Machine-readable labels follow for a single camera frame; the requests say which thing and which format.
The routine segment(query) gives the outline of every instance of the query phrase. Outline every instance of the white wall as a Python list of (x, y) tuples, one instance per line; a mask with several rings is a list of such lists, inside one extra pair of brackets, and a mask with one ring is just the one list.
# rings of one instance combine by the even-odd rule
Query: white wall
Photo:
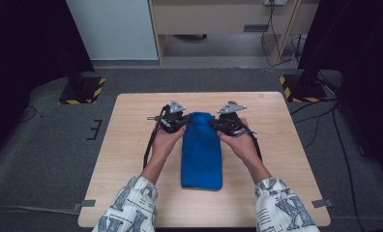
[(92, 60), (158, 60), (147, 0), (67, 0)]

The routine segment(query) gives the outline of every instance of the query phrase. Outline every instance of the white printed sleeve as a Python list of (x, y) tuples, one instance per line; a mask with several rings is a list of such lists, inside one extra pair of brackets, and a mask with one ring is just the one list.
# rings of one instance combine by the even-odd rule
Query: white printed sleeve
[(255, 195), (257, 232), (319, 231), (298, 195), (281, 179), (259, 182)]
[(119, 190), (92, 232), (155, 231), (158, 198), (155, 185), (135, 176)]

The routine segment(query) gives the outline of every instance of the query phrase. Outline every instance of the blue cloth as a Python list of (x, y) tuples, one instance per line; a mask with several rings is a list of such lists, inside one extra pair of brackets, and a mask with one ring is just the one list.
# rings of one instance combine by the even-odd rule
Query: blue cloth
[(181, 185), (183, 188), (219, 190), (222, 186), (221, 142), (205, 112), (189, 114), (183, 136)]

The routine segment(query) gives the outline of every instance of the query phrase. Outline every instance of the patterned sleeve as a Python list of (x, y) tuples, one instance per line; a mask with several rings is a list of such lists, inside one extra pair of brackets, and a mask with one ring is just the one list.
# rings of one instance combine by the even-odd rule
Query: patterned sleeve
[(298, 195), (281, 179), (259, 182), (255, 195), (257, 232), (319, 231)]
[(92, 232), (155, 231), (157, 198), (153, 183), (140, 176), (132, 177)]

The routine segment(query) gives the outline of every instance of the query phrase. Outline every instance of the tripod base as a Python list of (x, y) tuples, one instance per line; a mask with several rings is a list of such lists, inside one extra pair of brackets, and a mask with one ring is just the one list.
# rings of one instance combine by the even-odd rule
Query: tripod base
[(103, 77), (82, 77), (82, 81), (84, 84), (81, 90), (75, 90), (71, 83), (68, 82), (59, 98), (59, 103), (80, 104), (96, 102), (106, 79)]
[(280, 84), (289, 102), (320, 102), (327, 100), (327, 95), (319, 83), (312, 83), (308, 88), (299, 88), (300, 74), (285, 74), (280, 77)]

